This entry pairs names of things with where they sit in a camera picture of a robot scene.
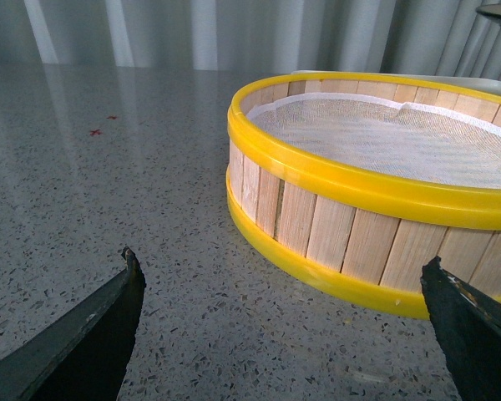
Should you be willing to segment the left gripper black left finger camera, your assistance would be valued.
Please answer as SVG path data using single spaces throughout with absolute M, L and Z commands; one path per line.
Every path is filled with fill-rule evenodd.
M 145 278 L 125 269 L 0 361 L 0 400 L 115 400 L 135 344 Z

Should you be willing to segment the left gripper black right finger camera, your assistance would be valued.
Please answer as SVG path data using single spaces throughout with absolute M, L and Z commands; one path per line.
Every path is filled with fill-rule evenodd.
M 422 291 L 448 371 L 463 400 L 501 400 L 501 303 L 440 266 L 423 266 Z

